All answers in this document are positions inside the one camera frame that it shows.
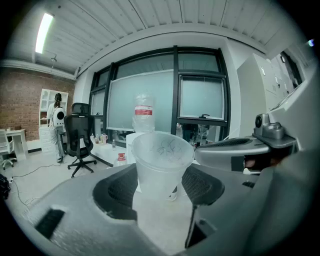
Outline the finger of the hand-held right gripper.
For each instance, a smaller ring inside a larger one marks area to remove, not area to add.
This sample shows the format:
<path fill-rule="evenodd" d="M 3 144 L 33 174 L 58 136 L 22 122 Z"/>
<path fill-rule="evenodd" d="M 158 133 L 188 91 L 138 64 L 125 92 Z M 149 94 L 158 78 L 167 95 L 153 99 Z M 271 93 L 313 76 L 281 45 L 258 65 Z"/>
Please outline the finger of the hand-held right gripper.
<path fill-rule="evenodd" d="M 195 160 L 202 166 L 242 172 L 247 156 L 267 154 L 271 148 L 255 137 L 221 140 L 195 149 Z"/>

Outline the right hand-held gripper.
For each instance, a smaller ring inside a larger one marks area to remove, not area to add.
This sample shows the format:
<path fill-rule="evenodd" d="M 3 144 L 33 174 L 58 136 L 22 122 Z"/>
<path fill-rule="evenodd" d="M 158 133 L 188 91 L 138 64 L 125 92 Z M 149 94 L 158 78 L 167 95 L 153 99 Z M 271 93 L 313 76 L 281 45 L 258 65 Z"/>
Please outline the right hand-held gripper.
<path fill-rule="evenodd" d="M 270 147 L 263 154 L 284 158 L 255 225 L 299 225 L 320 198 L 320 75 L 315 70 L 271 111 L 259 114 L 253 136 Z"/>

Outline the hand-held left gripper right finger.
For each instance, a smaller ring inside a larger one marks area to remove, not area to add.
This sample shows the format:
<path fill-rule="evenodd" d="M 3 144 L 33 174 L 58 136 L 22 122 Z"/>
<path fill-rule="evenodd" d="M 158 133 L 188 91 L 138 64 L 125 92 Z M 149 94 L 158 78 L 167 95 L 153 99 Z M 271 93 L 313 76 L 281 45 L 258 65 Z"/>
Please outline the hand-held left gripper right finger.
<path fill-rule="evenodd" d="M 182 186 L 192 203 L 181 256 L 241 256 L 266 202 L 272 174 L 247 175 L 192 164 Z"/>

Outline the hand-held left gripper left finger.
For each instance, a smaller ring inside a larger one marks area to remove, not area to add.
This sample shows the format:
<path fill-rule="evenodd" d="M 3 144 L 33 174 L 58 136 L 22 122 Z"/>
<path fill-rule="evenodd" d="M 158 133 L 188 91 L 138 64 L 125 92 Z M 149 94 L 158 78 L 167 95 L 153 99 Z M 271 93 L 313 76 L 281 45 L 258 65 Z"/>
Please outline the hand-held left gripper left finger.
<path fill-rule="evenodd" d="M 133 210 L 134 164 L 68 179 L 23 216 L 26 236 L 46 256 L 159 256 Z"/>

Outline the person's right hand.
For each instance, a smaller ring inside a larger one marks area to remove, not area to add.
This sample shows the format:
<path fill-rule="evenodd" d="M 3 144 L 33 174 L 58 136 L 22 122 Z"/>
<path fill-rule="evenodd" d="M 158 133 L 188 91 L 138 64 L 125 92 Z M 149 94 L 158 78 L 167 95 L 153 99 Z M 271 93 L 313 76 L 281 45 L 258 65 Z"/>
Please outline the person's right hand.
<path fill-rule="evenodd" d="M 265 168 L 276 166 L 283 161 L 283 157 L 271 157 L 269 155 L 256 155 L 246 157 L 244 168 L 249 171 L 262 171 Z"/>

